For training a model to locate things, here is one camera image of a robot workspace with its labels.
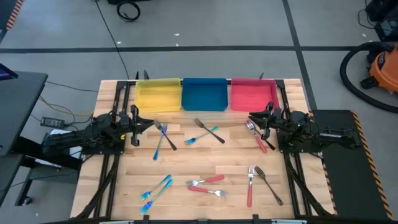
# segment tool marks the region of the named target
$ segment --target gray floor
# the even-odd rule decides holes
[[[120,47],[216,45],[293,46],[282,0],[151,0],[139,2],[142,16],[125,23],[115,6],[99,2]],[[377,41],[373,30],[357,24],[363,0],[289,0],[301,46],[355,46]],[[0,49],[112,47],[113,43],[95,3],[89,0],[25,0],[12,30]],[[346,52],[303,52],[318,109],[357,111],[372,151],[393,215],[398,215],[395,161],[398,143],[396,114],[358,100],[342,85],[338,69]],[[151,78],[258,77],[301,78],[295,51],[236,50],[187,52],[123,52],[130,76],[146,69]],[[14,70],[48,73],[49,80],[77,88],[98,89],[100,80],[125,79],[117,53],[0,54],[0,62]],[[355,56],[348,73],[355,83],[366,76],[364,55]],[[370,95],[397,105],[396,95],[371,90]],[[88,113],[96,95],[46,85],[42,96],[51,103]],[[67,121],[71,117],[37,103],[33,113]],[[40,141],[48,128],[29,119],[22,135]],[[24,178],[21,169],[15,183]],[[35,181],[29,195],[35,201],[14,207],[14,187],[0,209],[2,222],[42,223],[68,218],[74,184]]]

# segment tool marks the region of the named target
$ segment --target power adapter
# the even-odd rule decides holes
[[[40,126],[64,129],[65,128],[65,120],[43,117],[40,122]]]

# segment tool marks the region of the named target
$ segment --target pink tray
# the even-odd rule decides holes
[[[235,111],[261,112],[268,102],[278,108],[276,83],[274,80],[258,78],[233,78],[231,89],[231,109]]]

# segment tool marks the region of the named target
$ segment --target wooden tabletop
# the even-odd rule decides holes
[[[290,110],[308,111],[301,81],[299,79],[284,81]],[[111,110],[116,82],[116,80],[101,82],[94,116]],[[132,105],[134,104],[134,90],[130,93],[129,105]],[[279,104],[282,105],[279,90],[278,96]],[[260,218],[294,217],[283,156],[278,149],[275,151],[269,149],[267,154],[259,149],[256,140],[244,124],[248,113],[231,111],[228,106],[224,112],[181,110],[171,113],[140,114],[140,116],[168,123],[167,134],[178,150],[173,151],[164,139],[159,158],[153,161],[152,157],[159,142],[160,131],[155,127],[149,128],[139,136],[141,141],[139,147],[132,146],[129,135],[126,136],[126,150],[119,163],[113,220],[142,220],[139,209],[145,202],[141,202],[140,194],[158,184],[167,174],[172,175],[174,183],[147,212],[151,220],[250,219],[253,214],[258,214]],[[184,140],[204,133],[204,130],[198,128],[193,122],[196,117],[208,128],[218,126],[219,130],[215,133],[226,141],[225,144],[207,135],[193,145],[185,145]],[[274,130],[271,130],[269,141],[275,147],[278,146]],[[301,158],[307,187],[323,207],[333,213],[321,160],[309,154],[302,154]],[[102,161],[103,156],[93,156],[83,164],[71,217],[79,214],[96,192]],[[257,165],[263,169],[271,187],[284,201],[283,206],[277,204],[264,181],[255,175],[252,207],[247,208],[249,165]],[[200,180],[221,174],[225,176],[224,180],[200,184],[199,187],[226,190],[229,192],[226,198],[189,191],[185,185],[188,180]],[[104,215],[107,195],[106,192],[102,215]],[[298,194],[298,197],[301,213],[304,213],[301,194]]]

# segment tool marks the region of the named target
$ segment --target orange vacuum cleaner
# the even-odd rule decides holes
[[[382,42],[361,44],[350,51],[340,65],[341,80],[350,92],[370,105],[392,113],[398,113],[397,107],[387,105],[364,94],[348,79],[346,72],[347,64],[355,54],[362,50],[369,51],[367,59],[371,63],[371,67],[369,69],[370,76],[361,81],[361,86],[364,89],[379,86],[389,91],[398,92],[398,48],[396,45],[388,45]]]

